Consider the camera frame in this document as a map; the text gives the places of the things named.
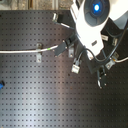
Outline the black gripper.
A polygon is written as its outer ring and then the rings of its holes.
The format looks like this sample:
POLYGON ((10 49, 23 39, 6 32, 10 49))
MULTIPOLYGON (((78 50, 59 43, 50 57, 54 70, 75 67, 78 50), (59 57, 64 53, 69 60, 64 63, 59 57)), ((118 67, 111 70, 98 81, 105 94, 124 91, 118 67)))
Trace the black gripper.
MULTIPOLYGON (((109 61, 109 59, 110 59, 110 55, 108 55, 103 60, 99 60, 90 49, 85 48, 80 42, 78 42, 76 45, 75 59, 74 59, 74 65, 76 66, 76 73, 79 73, 82 60, 86 61, 86 64, 90 72, 94 73, 101 66, 104 66, 109 61), (88 58, 87 53, 90 53, 93 56, 92 60, 88 58)), ((100 89, 102 89, 104 86, 107 85, 107 74, 105 73, 104 68, 100 68, 97 71, 97 83, 100 89)))

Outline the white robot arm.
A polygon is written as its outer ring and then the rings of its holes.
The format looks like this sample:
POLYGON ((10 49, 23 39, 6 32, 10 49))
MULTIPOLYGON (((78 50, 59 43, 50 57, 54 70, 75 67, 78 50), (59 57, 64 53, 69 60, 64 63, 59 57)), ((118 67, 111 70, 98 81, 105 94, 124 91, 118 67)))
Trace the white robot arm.
POLYGON ((91 73, 97 73, 98 85, 102 88, 106 82, 105 67, 116 62, 115 50, 119 46, 127 28, 128 21, 123 30, 120 30, 115 21, 128 12, 128 0, 73 0, 70 14, 73 24, 65 22, 65 15, 54 14, 53 21, 57 24, 71 28, 74 32, 55 48, 55 55, 59 56, 75 43, 81 46, 76 52, 72 71, 78 73, 82 57, 85 57, 91 73), (104 59, 97 56, 103 51, 104 43, 101 32, 106 30, 117 43, 104 59))

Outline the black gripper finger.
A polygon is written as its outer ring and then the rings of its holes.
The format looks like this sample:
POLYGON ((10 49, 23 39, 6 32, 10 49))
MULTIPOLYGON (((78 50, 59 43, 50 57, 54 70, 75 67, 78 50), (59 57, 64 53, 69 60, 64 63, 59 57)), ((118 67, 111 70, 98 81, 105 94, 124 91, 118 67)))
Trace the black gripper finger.
POLYGON ((61 53, 63 53, 66 49, 68 49, 71 45, 73 45, 76 42, 76 37, 68 37, 66 38, 61 44, 59 44, 55 48, 55 55, 59 56, 61 53))

